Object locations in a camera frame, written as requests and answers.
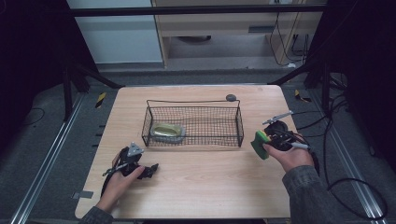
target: human hand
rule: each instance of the human hand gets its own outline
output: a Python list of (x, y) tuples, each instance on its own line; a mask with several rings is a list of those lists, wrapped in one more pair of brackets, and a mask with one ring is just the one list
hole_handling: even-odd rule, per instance
[(280, 151), (267, 144), (263, 144), (262, 146), (270, 156), (280, 162), (286, 173), (297, 166), (314, 166), (312, 156), (307, 149), (292, 147), (288, 151)]
[[(117, 162), (118, 157), (119, 155), (113, 160), (113, 166)], [(145, 167), (139, 166), (127, 176), (123, 176), (120, 171), (114, 173), (108, 181), (106, 190), (96, 207), (111, 213), (119, 198), (144, 171)]]

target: person's left hand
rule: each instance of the person's left hand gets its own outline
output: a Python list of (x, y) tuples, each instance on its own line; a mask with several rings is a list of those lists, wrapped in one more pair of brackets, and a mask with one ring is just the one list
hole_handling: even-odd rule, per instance
[[(113, 166), (117, 162), (117, 158), (113, 160)], [(106, 190), (102, 195), (102, 198), (96, 205), (97, 208), (111, 213), (114, 206), (116, 205), (119, 198), (125, 193), (125, 191), (131, 186), (131, 184), (143, 173), (145, 170), (144, 166), (139, 166), (131, 174), (123, 176), (120, 171), (111, 176), (107, 183)]]

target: metal rail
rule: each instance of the metal rail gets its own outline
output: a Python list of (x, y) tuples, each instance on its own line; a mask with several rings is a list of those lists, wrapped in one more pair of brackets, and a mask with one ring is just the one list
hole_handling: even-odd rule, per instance
[[(315, 90), (310, 91), (310, 94), (313, 96), (313, 101), (317, 105), (318, 108), (321, 108), (320, 105), (320, 96), (319, 93)], [(337, 132), (335, 127), (331, 127), (329, 130), (329, 136), (334, 142), (335, 146), (334, 149), (336, 150), (339, 158), (341, 159), (341, 163), (344, 166), (344, 169), (346, 171), (346, 174), (349, 177), (352, 178), (358, 178), (360, 180), (363, 180), (363, 175), (359, 171), (358, 167), (356, 166), (355, 162), (352, 160), (350, 157), (349, 153), (347, 152), (347, 148), (343, 143), (343, 140), (339, 133)], [(371, 192), (371, 190), (367, 186), (363, 186), (362, 184), (359, 183), (352, 183), (352, 186), (361, 201), (361, 205), (364, 208), (364, 211), (366, 212), (368, 217), (381, 217), (383, 215), (381, 208), (379, 207), (374, 194)], [(378, 220), (378, 221), (372, 221), (373, 224), (387, 224), (387, 220), (385, 218)]]
[(14, 213), (13, 217), (11, 218), (10, 221), (11, 224), (23, 224), (26, 222), (27, 218), (29, 217), (32, 208), (35, 205), (35, 201), (37, 200), (40, 191), (43, 189), (44, 184), (46, 183), (46, 180), (53, 167), (53, 164), (55, 163), (58, 154), (61, 151), (62, 146), (64, 145), (64, 140), (66, 139), (71, 127), (73, 126), (78, 111), (80, 110), (84, 95), (85, 95), (84, 93), (78, 94), (74, 104), (75, 109), (71, 114), (70, 119), (64, 122), (60, 131), (55, 137), (55, 140), (53, 141), (52, 146), (49, 149), (46, 158), (44, 159), (40, 169), (38, 170), (37, 175), (35, 176), (35, 180), (33, 181), (32, 185), (25, 194), (17, 211)]

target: green sponge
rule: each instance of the green sponge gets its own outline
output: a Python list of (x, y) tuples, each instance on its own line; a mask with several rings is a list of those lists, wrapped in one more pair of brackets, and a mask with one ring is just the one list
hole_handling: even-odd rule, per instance
[(260, 156), (260, 158), (262, 158), (262, 160), (268, 159), (268, 153), (262, 147), (262, 144), (268, 143), (270, 141), (270, 138), (264, 131), (258, 130), (255, 134), (254, 141), (250, 142), (250, 144), (253, 146), (254, 150)]

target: small round object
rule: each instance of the small round object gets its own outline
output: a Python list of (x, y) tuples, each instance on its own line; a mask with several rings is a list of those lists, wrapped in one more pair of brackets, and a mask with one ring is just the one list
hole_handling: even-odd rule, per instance
[(228, 94), (228, 95), (225, 97), (225, 99), (226, 99), (228, 102), (234, 102), (234, 101), (236, 100), (236, 96), (235, 96), (234, 94)]

